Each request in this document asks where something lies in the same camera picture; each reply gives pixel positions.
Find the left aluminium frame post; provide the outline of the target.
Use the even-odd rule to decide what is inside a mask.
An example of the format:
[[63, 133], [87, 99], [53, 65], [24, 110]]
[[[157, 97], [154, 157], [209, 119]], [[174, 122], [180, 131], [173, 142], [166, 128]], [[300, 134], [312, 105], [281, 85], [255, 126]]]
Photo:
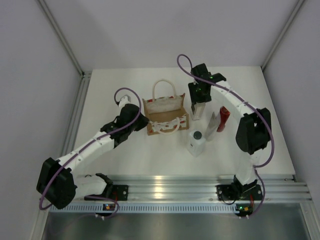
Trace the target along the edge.
[[76, 58], [76, 55], [74, 54], [74, 51], [72, 50], [67, 38], [65, 37], [65, 34], [60, 28], [47, 2], [45, 0], [37, 0], [36, 3], [38, 4], [40, 10], [43, 12], [44, 17], [48, 21], [64, 52], [68, 56], [77, 72], [76, 92], [72, 103], [70, 116], [67, 122], [66, 132], [63, 138], [62, 149], [60, 152], [61, 155], [64, 155], [73, 150], [75, 146], [92, 72], [82, 69], [79, 61]]

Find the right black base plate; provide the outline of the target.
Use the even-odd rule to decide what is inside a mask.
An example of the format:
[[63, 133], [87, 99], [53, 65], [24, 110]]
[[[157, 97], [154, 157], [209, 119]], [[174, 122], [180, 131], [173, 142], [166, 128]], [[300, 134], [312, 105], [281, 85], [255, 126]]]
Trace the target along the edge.
[[225, 202], [233, 201], [260, 201], [263, 198], [263, 191], [259, 184], [219, 184], [216, 187], [218, 199]]

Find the clear plastic pouch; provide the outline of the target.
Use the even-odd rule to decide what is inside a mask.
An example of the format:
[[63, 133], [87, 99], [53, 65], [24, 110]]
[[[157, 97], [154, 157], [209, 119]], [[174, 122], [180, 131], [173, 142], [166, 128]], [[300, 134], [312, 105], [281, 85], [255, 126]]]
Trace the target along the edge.
[[209, 120], [208, 126], [206, 128], [206, 131], [204, 133], [204, 138], [206, 139], [206, 141], [210, 142], [213, 140], [214, 135], [219, 127], [219, 124], [220, 117], [219, 115], [216, 115], [215, 112], [213, 112]]

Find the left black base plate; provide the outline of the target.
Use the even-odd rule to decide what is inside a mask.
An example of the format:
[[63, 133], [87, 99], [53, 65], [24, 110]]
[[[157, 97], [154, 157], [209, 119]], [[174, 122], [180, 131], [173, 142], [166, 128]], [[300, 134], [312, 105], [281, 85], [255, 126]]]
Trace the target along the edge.
[[128, 185], [110, 185], [105, 188], [101, 194], [92, 194], [84, 197], [85, 201], [93, 200], [113, 200], [113, 201], [127, 201], [129, 195]]

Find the white bottle grey cap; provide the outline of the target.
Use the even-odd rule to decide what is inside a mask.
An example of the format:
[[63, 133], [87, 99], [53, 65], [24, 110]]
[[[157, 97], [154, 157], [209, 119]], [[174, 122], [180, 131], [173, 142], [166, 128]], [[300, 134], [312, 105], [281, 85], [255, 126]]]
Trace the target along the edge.
[[206, 139], [198, 130], [193, 130], [188, 134], [187, 150], [193, 157], [198, 157], [205, 149]]

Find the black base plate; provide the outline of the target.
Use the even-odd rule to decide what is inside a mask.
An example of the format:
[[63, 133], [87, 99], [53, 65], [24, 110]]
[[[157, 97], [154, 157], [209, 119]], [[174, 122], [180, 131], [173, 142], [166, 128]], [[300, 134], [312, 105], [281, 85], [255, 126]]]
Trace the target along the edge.
[[84, 197], [85, 201], [93, 200], [113, 200], [113, 201], [127, 201], [129, 195], [128, 185], [110, 185], [105, 188], [101, 194], [92, 194]]
[[216, 187], [218, 199], [225, 202], [233, 201], [260, 201], [263, 198], [263, 191], [259, 184], [219, 184]]

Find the aluminium mounting rail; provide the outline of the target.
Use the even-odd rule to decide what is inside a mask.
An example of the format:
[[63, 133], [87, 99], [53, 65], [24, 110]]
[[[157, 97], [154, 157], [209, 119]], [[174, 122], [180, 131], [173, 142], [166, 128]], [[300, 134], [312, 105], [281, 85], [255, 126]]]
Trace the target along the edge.
[[[128, 185], [129, 202], [218, 202], [217, 186], [230, 184], [231, 175], [165, 176], [110, 175], [117, 185]], [[291, 175], [263, 175], [266, 203], [310, 202], [312, 196], [306, 183]]]

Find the burlap watermelon print bag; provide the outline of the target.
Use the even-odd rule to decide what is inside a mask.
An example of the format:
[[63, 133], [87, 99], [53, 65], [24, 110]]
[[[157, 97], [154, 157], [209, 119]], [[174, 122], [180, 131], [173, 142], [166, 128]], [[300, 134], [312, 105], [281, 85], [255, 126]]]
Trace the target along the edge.
[[[156, 97], [156, 85], [160, 82], [170, 84], [172, 95]], [[152, 98], [143, 99], [144, 115], [149, 119], [147, 134], [172, 135], [179, 130], [189, 129], [189, 114], [184, 108], [186, 94], [177, 94], [175, 85], [167, 80], [157, 80], [152, 86]]]

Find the right aluminium frame post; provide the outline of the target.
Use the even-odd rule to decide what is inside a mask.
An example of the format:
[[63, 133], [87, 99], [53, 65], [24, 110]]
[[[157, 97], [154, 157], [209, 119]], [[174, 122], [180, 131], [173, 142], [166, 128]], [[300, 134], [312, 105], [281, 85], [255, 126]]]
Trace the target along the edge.
[[286, 21], [284, 22], [280, 32], [277, 34], [275, 41], [271, 45], [270, 50], [268, 51], [262, 65], [260, 66], [262, 72], [264, 72], [266, 70], [266, 68], [268, 67], [270, 61], [272, 60], [273, 56], [277, 52], [282, 41], [286, 37], [288, 31], [290, 30], [290, 28], [294, 24], [295, 19], [299, 15], [300, 11], [302, 10], [302, 8], [306, 2], [307, 2], [307, 0], [296, 0], [295, 1], [293, 9], [290, 11], [290, 14], [286, 18]]

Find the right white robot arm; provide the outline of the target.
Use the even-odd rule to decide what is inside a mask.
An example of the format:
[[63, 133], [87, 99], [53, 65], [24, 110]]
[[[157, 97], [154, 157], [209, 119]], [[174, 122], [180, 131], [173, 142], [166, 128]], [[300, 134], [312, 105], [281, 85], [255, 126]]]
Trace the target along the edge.
[[188, 84], [194, 120], [201, 118], [206, 103], [216, 100], [238, 123], [235, 142], [243, 157], [230, 187], [237, 198], [244, 199], [257, 187], [257, 169], [274, 156], [271, 113], [245, 101], [221, 73], [211, 74], [204, 63], [193, 66], [190, 76], [194, 79]]

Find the aluminium frame post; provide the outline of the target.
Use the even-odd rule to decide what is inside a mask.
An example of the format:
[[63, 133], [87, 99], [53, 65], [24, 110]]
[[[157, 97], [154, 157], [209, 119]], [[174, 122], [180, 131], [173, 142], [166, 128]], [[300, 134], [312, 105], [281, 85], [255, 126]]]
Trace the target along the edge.
[[299, 15], [300, 11], [302, 10], [302, 8], [306, 2], [307, 2], [307, 0], [296, 0], [295, 1], [293, 9], [290, 11], [290, 14], [286, 18], [286, 21], [284, 22], [280, 32], [277, 34], [275, 41], [271, 45], [270, 50], [268, 51], [262, 65], [260, 66], [262, 72], [264, 72], [266, 70], [266, 68], [268, 67], [270, 61], [272, 60], [273, 56], [277, 52], [282, 41], [286, 37], [288, 31], [290, 30], [290, 28], [294, 24], [295, 19]]
[[73, 150], [75, 146], [92, 72], [82, 69], [79, 61], [76, 58], [76, 55], [74, 54], [74, 51], [72, 50], [67, 38], [65, 37], [65, 34], [60, 28], [47, 2], [45, 0], [37, 0], [36, 3], [38, 4], [40, 10], [43, 12], [44, 17], [48, 21], [64, 52], [68, 56], [77, 72], [76, 92], [72, 103], [70, 116], [67, 122], [66, 132], [63, 138], [62, 149], [60, 152], [61, 155], [64, 155]]

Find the red bottle red cap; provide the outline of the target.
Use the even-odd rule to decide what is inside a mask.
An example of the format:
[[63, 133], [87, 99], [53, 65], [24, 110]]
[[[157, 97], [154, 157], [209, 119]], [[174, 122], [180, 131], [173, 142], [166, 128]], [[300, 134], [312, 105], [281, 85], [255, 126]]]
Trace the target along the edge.
[[220, 133], [225, 129], [226, 122], [228, 121], [230, 114], [231, 113], [229, 112], [229, 110], [225, 106], [222, 106], [220, 108], [220, 110], [219, 110], [220, 123], [218, 125], [217, 132]]

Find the clear bottle grey cap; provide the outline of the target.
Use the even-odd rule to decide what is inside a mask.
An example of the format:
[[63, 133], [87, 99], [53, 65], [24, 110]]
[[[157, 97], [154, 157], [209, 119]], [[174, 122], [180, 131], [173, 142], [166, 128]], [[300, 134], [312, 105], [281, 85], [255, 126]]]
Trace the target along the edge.
[[205, 102], [193, 103], [191, 105], [192, 120], [197, 121], [202, 118], [205, 106], [206, 106]]

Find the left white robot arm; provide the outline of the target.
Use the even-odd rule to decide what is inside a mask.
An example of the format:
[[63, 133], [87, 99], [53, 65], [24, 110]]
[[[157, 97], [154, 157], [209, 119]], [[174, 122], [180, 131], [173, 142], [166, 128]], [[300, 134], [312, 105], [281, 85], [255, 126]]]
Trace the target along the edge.
[[113, 181], [103, 173], [77, 175], [77, 171], [97, 160], [129, 138], [133, 132], [145, 128], [149, 119], [141, 109], [125, 104], [120, 114], [103, 127], [88, 142], [58, 159], [48, 158], [41, 167], [36, 190], [41, 194], [39, 209], [45, 210], [43, 201], [63, 209], [74, 199], [114, 200]]

